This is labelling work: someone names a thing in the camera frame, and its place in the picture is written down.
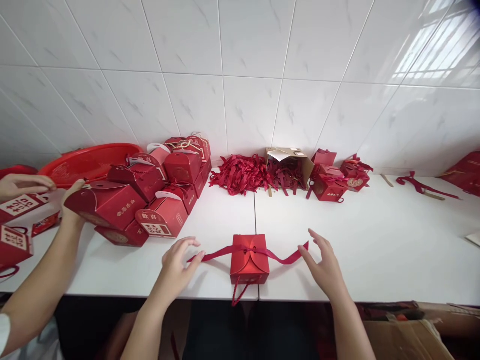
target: white table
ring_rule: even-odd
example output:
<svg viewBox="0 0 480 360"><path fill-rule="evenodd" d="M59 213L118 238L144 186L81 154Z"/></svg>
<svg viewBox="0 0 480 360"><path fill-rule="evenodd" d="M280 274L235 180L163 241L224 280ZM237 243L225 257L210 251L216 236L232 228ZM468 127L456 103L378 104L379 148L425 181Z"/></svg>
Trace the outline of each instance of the white table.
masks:
<svg viewBox="0 0 480 360"><path fill-rule="evenodd" d="M457 195L439 201L419 194L409 182L394 188L379 176L370 188L348 192L343 203L320 202L306 192L255 194L256 230L280 258L311 239L312 228L333 246L356 302L415 300L480 306L480 248L464 237L480 231L480 198L436 178L418 178ZM314 259L320 250L310 242ZM261 301L326 301L299 260L282 266L270 260L270 277L260 285Z"/></svg>
<svg viewBox="0 0 480 360"><path fill-rule="evenodd" d="M18 289L44 256L56 232L53 229L33 239L34 256L20 264L18 274L0 283L0 292ZM232 197L218 186L207 185L178 238L196 236L202 245L198 251L209 254L231 245L234 234L255 234L254 194ZM151 237L141 248L115 246L86 224L81 235L79 266L67 294L148 297L162 269L162 256L174 242ZM185 261L196 251L192 248ZM235 287L230 280L231 258L226 255L202 263L180 298L231 301ZM242 299L258 300L258 286L250 286Z"/></svg>

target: person's hand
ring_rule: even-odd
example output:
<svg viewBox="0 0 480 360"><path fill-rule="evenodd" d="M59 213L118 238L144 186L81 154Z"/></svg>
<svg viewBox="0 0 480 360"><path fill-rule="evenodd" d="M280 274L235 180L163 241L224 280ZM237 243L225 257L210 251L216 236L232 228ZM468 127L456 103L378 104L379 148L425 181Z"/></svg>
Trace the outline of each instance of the person's hand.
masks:
<svg viewBox="0 0 480 360"><path fill-rule="evenodd" d="M198 248L200 243L195 237L184 237L174 243L161 258L163 267L150 296L158 298L158 305L165 311L188 286L205 256L205 251L200 252L185 268L184 256L192 245Z"/></svg>
<svg viewBox="0 0 480 360"><path fill-rule="evenodd" d="M321 261L316 263L312 255L303 246L299 246L301 256L305 259L308 268L313 275L318 286L328 296L331 302L344 296L348 296L347 286L345 285L339 261L334 254L334 249L330 242L318 235L312 229L308 229L313 242L318 245L321 251Z"/></svg>
<svg viewBox="0 0 480 360"><path fill-rule="evenodd" d="M85 224L86 220L83 217L77 215L72 210L65 207L65 201L67 201L69 196L72 195L73 193L76 193L77 191L80 191L84 185L85 185L85 180L83 179L77 180L71 186L71 188L69 188L66 191L65 195L63 195L63 199L61 200L61 206L62 206L62 212L63 212L63 220L62 220L63 223L74 222L80 225Z"/></svg>
<svg viewBox="0 0 480 360"><path fill-rule="evenodd" d="M47 176L8 174L0 180L0 203L25 194L50 193L57 185Z"/></svg>

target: gold circular emblem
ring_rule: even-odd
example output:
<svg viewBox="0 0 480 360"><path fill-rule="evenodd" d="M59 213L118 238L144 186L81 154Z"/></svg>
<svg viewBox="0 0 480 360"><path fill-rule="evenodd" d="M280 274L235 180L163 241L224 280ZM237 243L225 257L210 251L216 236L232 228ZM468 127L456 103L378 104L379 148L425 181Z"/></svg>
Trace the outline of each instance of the gold circular emblem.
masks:
<svg viewBox="0 0 480 360"><path fill-rule="evenodd" d="M105 231L105 237L112 240L114 243L126 244L129 242L125 236L115 231Z"/></svg>
<svg viewBox="0 0 480 360"><path fill-rule="evenodd" d="M362 179L349 179L346 184L351 188L358 188L363 183L364 181Z"/></svg>
<svg viewBox="0 0 480 360"><path fill-rule="evenodd" d="M92 224L102 226L102 227L109 227L110 226L110 224L108 222L106 222L105 220L103 220L101 217L92 215L88 212L80 211L78 213L78 215L80 215L82 218L87 219Z"/></svg>

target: wooden stick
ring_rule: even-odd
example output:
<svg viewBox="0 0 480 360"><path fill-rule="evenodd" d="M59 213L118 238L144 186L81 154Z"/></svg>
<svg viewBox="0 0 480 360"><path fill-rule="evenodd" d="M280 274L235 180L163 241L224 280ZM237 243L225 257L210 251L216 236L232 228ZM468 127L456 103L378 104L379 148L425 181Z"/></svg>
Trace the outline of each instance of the wooden stick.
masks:
<svg viewBox="0 0 480 360"><path fill-rule="evenodd" d="M433 194L431 194L431 193L429 193L429 192L426 192L426 191L423 193L423 195L428 196L429 198L432 198L432 199L440 200L440 201L444 201L444 200L445 200L444 197L437 196L437 195L433 195Z"/></svg>
<svg viewBox="0 0 480 360"><path fill-rule="evenodd" d="M388 185L390 185L391 188L394 187L394 185L390 182L390 180L385 175L381 174L381 177L383 178L383 180L386 181Z"/></svg>

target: open cardboard box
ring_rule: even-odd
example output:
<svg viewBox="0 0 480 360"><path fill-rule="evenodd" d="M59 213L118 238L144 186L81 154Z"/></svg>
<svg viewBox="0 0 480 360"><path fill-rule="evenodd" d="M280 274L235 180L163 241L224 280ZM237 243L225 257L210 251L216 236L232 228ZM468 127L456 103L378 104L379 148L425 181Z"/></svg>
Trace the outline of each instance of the open cardboard box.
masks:
<svg viewBox="0 0 480 360"><path fill-rule="evenodd" d="M297 158L301 162L301 172L303 174L302 184L305 189L309 189L310 175L314 170L315 164L299 148L294 147L267 147L265 149L266 166L269 166L269 160L276 159L281 163L285 159ZM268 194L272 197L272 188L268 189Z"/></svg>
<svg viewBox="0 0 480 360"><path fill-rule="evenodd" d="M377 360L455 360L428 320L364 321Z"/></svg>
<svg viewBox="0 0 480 360"><path fill-rule="evenodd" d="M363 305L374 320L382 314L404 315L408 319L428 320L443 337L480 338L480 309L455 304L394 302Z"/></svg>

